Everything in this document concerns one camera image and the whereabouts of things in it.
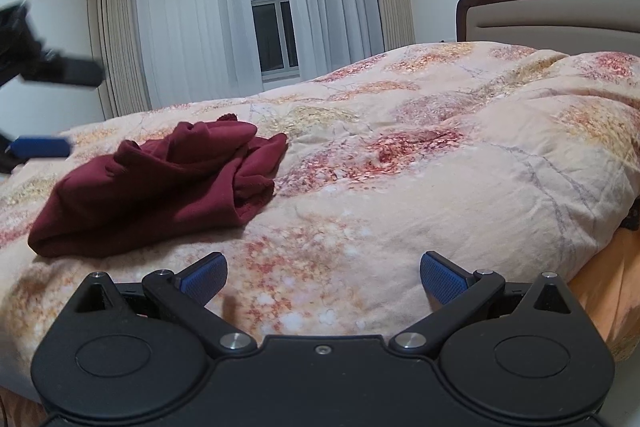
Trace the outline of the dark red knit sweater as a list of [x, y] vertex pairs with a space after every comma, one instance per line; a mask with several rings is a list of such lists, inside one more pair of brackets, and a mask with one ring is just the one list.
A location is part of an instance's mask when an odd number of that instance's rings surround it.
[[105, 258], [195, 233], [242, 228], [274, 193], [288, 149], [233, 114], [126, 140], [63, 176], [29, 231], [43, 258]]

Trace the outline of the beige drape left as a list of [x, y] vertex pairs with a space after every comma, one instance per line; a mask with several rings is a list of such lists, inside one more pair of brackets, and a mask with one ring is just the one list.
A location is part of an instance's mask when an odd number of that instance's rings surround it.
[[91, 52], [105, 68], [99, 87], [104, 117], [149, 110], [136, 0], [87, 0], [87, 14]]

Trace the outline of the floral peach quilt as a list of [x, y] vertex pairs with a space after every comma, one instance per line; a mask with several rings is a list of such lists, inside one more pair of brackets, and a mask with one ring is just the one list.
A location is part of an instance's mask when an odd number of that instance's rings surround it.
[[[27, 235], [54, 184], [120, 143], [233, 114], [288, 137], [273, 199], [244, 228], [115, 257], [44, 260]], [[425, 251], [525, 282], [571, 279], [639, 195], [639, 57], [494, 42], [415, 44], [249, 98], [70, 130], [73, 155], [1, 184], [1, 384], [26, 398], [32, 356], [93, 271], [137, 282], [220, 251], [209, 309], [255, 338], [390, 335], [427, 314]]]

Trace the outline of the orange bed sheet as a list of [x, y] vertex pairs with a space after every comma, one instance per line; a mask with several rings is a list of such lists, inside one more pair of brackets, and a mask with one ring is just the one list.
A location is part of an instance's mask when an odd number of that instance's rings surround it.
[[568, 283], [616, 362], [639, 344], [639, 277], [639, 232], [618, 229]]

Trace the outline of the brown padded headboard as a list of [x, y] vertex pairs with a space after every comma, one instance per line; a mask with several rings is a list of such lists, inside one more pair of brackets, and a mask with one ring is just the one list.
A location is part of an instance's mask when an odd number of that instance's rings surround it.
[[457, 40], [639, 54], [639, 0], [459, 0]]

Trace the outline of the window with white frame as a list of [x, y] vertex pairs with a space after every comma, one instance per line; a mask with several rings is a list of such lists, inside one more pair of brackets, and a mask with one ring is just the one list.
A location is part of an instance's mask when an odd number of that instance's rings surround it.
[[274, 83], [299, 75], [290, 0], [250, 0], [262, 81]]

